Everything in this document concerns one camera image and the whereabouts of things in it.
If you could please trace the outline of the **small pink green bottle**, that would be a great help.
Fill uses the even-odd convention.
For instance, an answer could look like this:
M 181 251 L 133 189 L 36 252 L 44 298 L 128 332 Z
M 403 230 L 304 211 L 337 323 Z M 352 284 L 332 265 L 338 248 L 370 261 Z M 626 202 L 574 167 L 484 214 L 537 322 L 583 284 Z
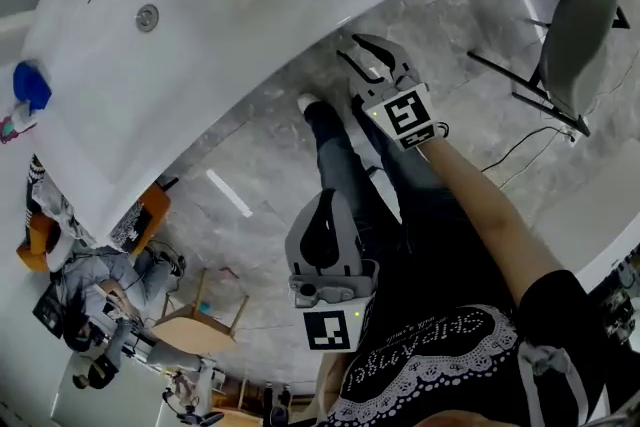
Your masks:
M 36 116 L 31 112 L 29 104 L 16 105 L 12 112 L 0 121 L 0 143 L 9 143 L 36 124 Z

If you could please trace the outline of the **grey chair black legs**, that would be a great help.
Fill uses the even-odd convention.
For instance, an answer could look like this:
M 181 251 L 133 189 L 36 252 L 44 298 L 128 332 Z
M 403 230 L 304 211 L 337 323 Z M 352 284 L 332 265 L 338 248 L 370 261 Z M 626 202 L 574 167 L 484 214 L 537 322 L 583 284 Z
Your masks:
M 509 78 L 541 98 L 512 96 L 588 137 L 586 112 L 598 94 L 606 67 L 606 40 L 611 30 L 630 28 L 618 0 L 559 0 L 547 29 L 540 58 L 524 79 L 469 51 L 467 56 Z

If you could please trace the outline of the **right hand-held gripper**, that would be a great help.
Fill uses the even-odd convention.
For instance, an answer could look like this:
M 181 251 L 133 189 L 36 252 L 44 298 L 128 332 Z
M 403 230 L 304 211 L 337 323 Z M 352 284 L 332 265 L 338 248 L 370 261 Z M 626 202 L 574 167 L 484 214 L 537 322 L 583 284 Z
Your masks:
M 338 50 L 337 59 L 355 95 L 363 100 L 365 114 L 402 151 L 435 137 L 435 110 L 430 92 L 399 44 L 371 34 L 352 39 L 388 69 L 394 85 L 383 77 L 369 76 L 348 54 Z

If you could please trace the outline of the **metal sink drain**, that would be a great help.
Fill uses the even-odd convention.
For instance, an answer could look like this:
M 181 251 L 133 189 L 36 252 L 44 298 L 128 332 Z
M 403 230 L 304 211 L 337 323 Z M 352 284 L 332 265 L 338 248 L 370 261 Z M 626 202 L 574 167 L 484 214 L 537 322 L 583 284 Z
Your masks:
M 135 25 L 142 33 L 151 32 L 158 24 L 159 11 L 153 4 L 143 5 L 136 13 Z

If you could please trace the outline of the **white vanity cabinet with sink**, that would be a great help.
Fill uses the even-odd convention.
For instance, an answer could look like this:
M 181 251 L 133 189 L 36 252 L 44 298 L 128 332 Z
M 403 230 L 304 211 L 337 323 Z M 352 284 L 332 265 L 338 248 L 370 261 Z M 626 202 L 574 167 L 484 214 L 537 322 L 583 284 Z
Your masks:
M 106 236 L 209 126 L 385 0 L 41 0 L 22 56 L 52 96 L 30 132 L 79 222 Z M 135 25 L 153 4 L 157 26 Z

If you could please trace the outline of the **black white striped blanket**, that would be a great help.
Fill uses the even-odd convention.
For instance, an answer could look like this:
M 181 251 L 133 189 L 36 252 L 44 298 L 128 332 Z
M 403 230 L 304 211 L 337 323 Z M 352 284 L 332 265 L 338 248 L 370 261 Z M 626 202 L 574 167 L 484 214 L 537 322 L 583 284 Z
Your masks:
M 72 205 L 33 154 L 27 175 L 26 221 L 30 222 L 36 214 L 53 220 L 62 233 L 79 241 L 83 247 L 110 246 L 125 253 L 134 252 L 152 220 L 144 204 L 137 200 L 105 238 L 94 237 L 79 222 Z

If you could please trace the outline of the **person's black printed shirt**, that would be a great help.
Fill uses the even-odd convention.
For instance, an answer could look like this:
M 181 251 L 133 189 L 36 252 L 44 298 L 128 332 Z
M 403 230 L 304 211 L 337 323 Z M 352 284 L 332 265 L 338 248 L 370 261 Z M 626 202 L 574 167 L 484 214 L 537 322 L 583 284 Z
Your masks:
M 340 396 L 317 427 L 416 427 L 438 414 L 518 427 L 586 422 L 606 375 L 606 335 L 587 293 L 565 269 L 534 283 L 520 304 L 511 299 L 509 313 L 472 304 L 399 318 L 373 304 Z

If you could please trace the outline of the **person's grey jeans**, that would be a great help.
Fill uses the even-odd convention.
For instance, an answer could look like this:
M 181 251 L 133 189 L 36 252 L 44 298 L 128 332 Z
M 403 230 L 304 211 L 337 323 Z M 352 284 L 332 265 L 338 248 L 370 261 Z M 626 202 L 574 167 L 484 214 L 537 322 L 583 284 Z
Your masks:
M 377 313 L 431 316 L 449 307 L 484 304 L 504 313 L 514 304 L 489 252 L 453 193 L 417 150 L 400 151 L 363 113 L 352 112 L 394 188 L 394 216 L 373 185 L 336 110 L 303 107 L 317 148 L 321 184 L 349 205 L 367 259 L 380 265 Z

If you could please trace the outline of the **person's left forearm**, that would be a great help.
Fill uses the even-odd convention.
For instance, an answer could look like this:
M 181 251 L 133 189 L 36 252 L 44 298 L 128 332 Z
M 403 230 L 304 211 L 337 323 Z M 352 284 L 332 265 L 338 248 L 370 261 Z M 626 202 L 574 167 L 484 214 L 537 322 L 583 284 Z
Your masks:
M 323 355 L 315 395 L 318 402 L 318 421 L 326 419 L 327 414 L 339 398 L 344 376 L 353 357 L 353 353 L 326 353 Z

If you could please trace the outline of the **person's right forearm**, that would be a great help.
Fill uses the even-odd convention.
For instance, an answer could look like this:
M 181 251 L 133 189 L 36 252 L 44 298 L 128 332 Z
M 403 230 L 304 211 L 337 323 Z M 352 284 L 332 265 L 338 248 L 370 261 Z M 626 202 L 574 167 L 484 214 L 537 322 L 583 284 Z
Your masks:
M 516 304 L 534 283 L 565 270 L 508 197 L 447 140 L 430 139 L 419 151 L 464 210 Z

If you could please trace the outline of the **wooden side table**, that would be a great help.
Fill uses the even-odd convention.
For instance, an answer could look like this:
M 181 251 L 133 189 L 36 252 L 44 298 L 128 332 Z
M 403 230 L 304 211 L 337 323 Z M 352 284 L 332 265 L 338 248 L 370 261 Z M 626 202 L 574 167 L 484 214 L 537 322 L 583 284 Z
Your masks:
M 208 270 L 203 269 L 192 304 L 183 306 L 171 314 L 165 314 L 155 322 L 151 332 L 156 338 L 175 349 L 198 356 L 237 349 L 235 334 L 250 297 L 243 297 L 231 325 L 224 325 L 200 309 L 207 277 Z

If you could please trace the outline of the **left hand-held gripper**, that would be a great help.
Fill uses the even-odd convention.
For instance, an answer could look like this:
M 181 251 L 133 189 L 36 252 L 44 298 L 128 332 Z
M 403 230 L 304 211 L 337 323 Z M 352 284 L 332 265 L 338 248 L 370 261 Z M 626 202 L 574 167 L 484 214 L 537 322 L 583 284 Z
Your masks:
M 308 348 L 350 353 L 368 330 L 378 284 L 379 264 L 360 264 L 359 233 L 345 197 L 335 189 L 318 193 L 300 211 L 285 240 L 293 274 L 310 269 L 323 275 L 293 275 L 289 288 L 301 316 Z

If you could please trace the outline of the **blue cloth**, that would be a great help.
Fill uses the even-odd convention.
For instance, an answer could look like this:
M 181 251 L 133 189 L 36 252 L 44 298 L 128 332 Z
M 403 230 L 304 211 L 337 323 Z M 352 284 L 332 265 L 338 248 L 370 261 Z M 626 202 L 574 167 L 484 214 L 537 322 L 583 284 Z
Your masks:
M 19 102 L 28 105 L 30 113 L 43 110 L 52 95 L 48 83 L 39 70 L 26 61 L 19 62 L 14 69 L 13 93 Z

